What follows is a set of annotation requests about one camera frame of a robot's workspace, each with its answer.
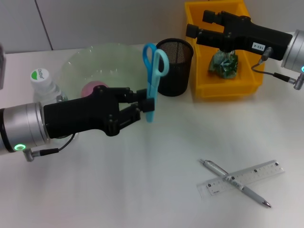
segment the clear plastic bowl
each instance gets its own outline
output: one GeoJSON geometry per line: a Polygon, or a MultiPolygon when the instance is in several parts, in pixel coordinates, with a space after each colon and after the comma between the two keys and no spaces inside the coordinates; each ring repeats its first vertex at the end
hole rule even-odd
{"type": "Polygon", "coordinates": [[[147,87],[147,70],[142,53],[132,46],[102,44],[83,49],[73,55],[61,68],[56,83],[69,100],[81,97],[83,87],[100,81],[109,87],[147,87]]]}

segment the yellow plastic bin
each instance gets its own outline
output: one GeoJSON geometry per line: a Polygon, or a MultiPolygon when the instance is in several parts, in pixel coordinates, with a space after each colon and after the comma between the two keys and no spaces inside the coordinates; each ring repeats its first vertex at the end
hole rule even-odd
{"type": "MultiPolygon", "coordinates": [[[[186,2],[185,10],[187,24],[197,25],[201,29],[217,32],[223,32],[224,27],[215,23],[209,24],[203,22],[204,10],[211,10],[215,13],[226,11],[238,16],[249,16],[242,0],[186,2]]],[[[194,49],[190,71],[190,84],[196,98],[230,100],[251,95],[262,85],[263,74],[255,73],[251,70],[251,67],[261,58],[260,55],[237,50],[237,76],[233,79],[223,79],[208,72],[211,58],[218,49],[197,45],[196,39],[186,37],[186,40],[194,49]]],[[[257,69],[264,70],[264,65],[257,67],[257,69]]]]}

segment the scissors handle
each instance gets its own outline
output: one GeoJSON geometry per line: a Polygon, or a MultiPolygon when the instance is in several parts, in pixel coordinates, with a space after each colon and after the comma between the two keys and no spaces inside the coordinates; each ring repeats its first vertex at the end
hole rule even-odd
{"type": "Polygon", "coordinates": [[[169,59],[163,50],[157,49],[154,53],[153,67],[152,67],[152,81],[151,84],[158,87],[160,77],[166,76],[169,71],[169,59]],[[163,61],[163,70],[159,71],[160,57],[163,61]]]}
{"type": "Polygon", "coordinates": [[[148,43],[143,47],[143,50],[142,50],[142,59],[143,59],[144,64],[146,65],[147,71],[148,71],[148,82],[151,82],[151,78],[152,78],[152,66],[153,66],[153,60],[154,60],[154,53],[155,53],[156,49],[157,48],[154,44],[148,43]],[[147,55],[148,48],[150,48],[151,52],[152,52],[151,62],[149,61],[149,58],[147,55]]]}

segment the plastic bottle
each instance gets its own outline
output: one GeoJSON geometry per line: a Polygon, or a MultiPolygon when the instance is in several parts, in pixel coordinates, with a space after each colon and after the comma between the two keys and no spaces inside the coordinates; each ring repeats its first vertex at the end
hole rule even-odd
{"type": "Polygon", "coordinates": [[[67,96],[53,82],[46,69],[39,68],[30,75],[30,82],[34,88],[34,102],[41,102],[42,106],[67,100],[67,96]]]}

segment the pink ball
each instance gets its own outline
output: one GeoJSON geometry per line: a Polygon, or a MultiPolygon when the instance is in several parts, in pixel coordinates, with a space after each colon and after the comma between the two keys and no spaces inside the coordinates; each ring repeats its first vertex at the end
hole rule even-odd
{"type": "Polygon", "coordinates": [[[98,85],[108,87],[105,83],[100,82],[100,81],[89,82],[82,88],[81,97],[89,96],[93,92],[94,87],[98,86],[98,85]]]}

